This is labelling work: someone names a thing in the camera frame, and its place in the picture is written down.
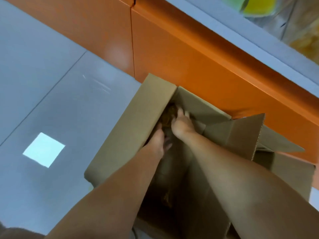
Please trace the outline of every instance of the orange cabinet door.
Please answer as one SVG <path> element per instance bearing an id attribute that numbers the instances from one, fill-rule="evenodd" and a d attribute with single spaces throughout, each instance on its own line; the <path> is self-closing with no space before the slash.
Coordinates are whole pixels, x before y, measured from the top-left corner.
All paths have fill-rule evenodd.
<path id="1" fill-rule="evenodd" d="M 134 0 L 7 0 L 134 76 L 130 8 Z"/>
<path id="2" fill-rule="evenodd" d="M 265 124 L 319 157 L 319 99 L 164 0 L 132 8 L 135 78 L 148 73 L 181 85 L 241 118 L 266 113 Z"/>

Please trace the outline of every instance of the tile grout line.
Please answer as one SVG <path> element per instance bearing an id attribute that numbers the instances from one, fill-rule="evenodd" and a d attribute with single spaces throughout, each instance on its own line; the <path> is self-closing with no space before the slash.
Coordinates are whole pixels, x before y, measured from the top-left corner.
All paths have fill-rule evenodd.
<path id="1" fill-rule="evenodd" d="M 54 87 L 66 76 L 66 74 L 75 66 L 75 64 L 83 57 L 83 55 L 87 52 L 87 50 L 85 50 L 85 52 L 80 56 L 80 58 L 78 58 L 78 60 L 68 69 L 68 71 L 61 77 L 61 79 L 58 80 L 58 82 L 56 84 L 54 84 L 54 86 L 46 93 L 46 95 L 38 102 L 38 104 L 35 105 L 34 108 L 32 108 L 32 110 L 26 115 L 25 118 L 23 118 L 23 120 L 13 129 L 12 132 L 10 132 L 10 134 L 6 137 L 6 139 L 0 144 L 0 147 L 2 146 L 2 144 L 5 143 L 5 141 L 11 136 L 11 134 L 14 133 L 14 131 L 22 124 L 22 122 L 34 111 L 35 108 L 37 108 L 37 106 L 46 98 L 46 96 L 54 89 Z"/>

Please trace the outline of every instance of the open cardboard box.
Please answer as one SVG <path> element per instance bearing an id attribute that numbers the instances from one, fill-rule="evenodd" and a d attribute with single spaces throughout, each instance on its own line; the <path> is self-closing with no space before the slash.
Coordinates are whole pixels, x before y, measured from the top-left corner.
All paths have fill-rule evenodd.
<path id="1" fill-rule="evenodd" d="M 96 187 L 126 164 L 145 144 L 170 102 L 190 112 L 199 133 L 243 159 L 266 167 L 308 200 L 315 168 L 274 153 L 303 148 L 266 127 L 265 114 L 232 120 L 184 88 L 151 74 L 88 166 L 85 178 Z M 231 222 L 201 168 L 189 148 L 170 129 L 165 132 L 173 147 L 158 165 L 135 226 L 154 239 L 225 238 Z"/>

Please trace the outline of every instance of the forearm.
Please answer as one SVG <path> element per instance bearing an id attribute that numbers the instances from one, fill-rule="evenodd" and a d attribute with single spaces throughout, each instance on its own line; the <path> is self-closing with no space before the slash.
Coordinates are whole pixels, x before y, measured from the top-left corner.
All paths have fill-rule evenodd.
<path id="1" fill-rule="evenodd" d="M 183 141 L 242 238 L 301 238 L 298 234 L 318 232 L 318 213 L 274 174 L 197 133 Z"/>
<path id="2" fill-rule="evenodd" d="M 127 238 L 159 161 L 143 147 L 79 201 L 47 238 Z"/>

